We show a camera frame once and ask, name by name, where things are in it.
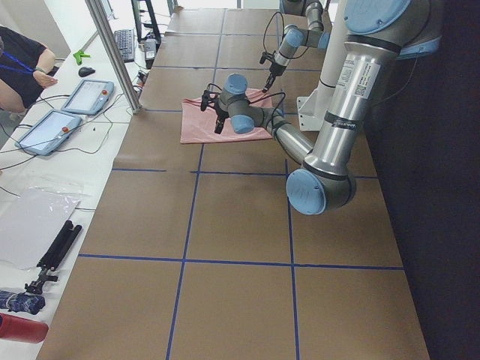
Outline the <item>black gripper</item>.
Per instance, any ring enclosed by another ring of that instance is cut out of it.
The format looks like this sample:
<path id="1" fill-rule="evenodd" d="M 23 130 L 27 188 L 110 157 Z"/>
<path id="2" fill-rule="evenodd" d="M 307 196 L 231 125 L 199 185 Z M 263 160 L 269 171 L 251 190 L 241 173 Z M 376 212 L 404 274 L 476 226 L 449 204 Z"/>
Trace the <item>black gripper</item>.
<path id="1" fill-rule="evenodd" d="M 217 114 L 217 119 L 215 123 L 214 132 L 216 134 L 221 134 L 224 129 L 224 122 L 230 117 L 230 114 L 223 109 L 221 103 L 217 101 L 214 105 L 215 112 Z"/>
<path id="2" fill-rule="evenodd" d="M 269 71 L 270 75 L 268 76 L 265 85 L 262 88 L 262 92 L 266 93 L 274 84 L 275 82 L 275 77 L 280 77 L 283 75 L 284 71 L 287 68 L 287 63 L 284 62 L 277 62 L 277 61 L 272 61 Z"/>

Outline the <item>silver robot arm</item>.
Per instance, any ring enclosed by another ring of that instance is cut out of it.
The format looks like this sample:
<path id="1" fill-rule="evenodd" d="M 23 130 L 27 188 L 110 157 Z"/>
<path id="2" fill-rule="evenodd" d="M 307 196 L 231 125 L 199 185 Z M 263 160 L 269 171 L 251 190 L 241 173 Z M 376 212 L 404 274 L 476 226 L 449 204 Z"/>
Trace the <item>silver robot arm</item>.
<path id="1" fill-rule="evenodd" d="M 213 109 L 215 132 L 230 120 L 237 134 L 263 128 L 298 164 L 286 181 L 290 204 L 302 214 L 319 215 L 345 206 L 356 193 L 347 164 L 374 89 L 393 62 L 434 53 L 440 44 L 443 1 L 341 1 L 331 28 L 323 25 L 319 1 L 282 1 L 280 11 L 307 19 L 307 28 L 288 25 L 279 49 L 264 52 L 270 61 L 271 86 L 299 47 L 325 49 L 319 84 L 298 101 L 298 112 L 319 125 L 309 140 L 275 108 L 256 107 L 248 100 L 248 82 L 228 76 L 218 91 L 206 89 L 201 109 Z"/>
<path id="2" fill-rule="evenodd" d="M 273 86 L 277 77 L 283 75 L 291 60 L 303 56 L 307 49 L 325 50 L 327 48 L 331 31 L 325 29 L 323 13 L 324 7 L 320 1 L 279 1 L 279 10 L 271 16 L 265 29 L 268 29 L 277 14 L 280 15 L 281 20 L 284 20 L 284 14 L 304 17 L 307 21 L 307 28 L 299 28 L 295 24 L 285 25 L 280 45 L 273 52 L 269 52 L 266 45 L 263 44 L 259 63 L 261 65 L 266 61 L 271 63 L 268 69 L 268 78 L 262 89 L 263 93 Z"/>

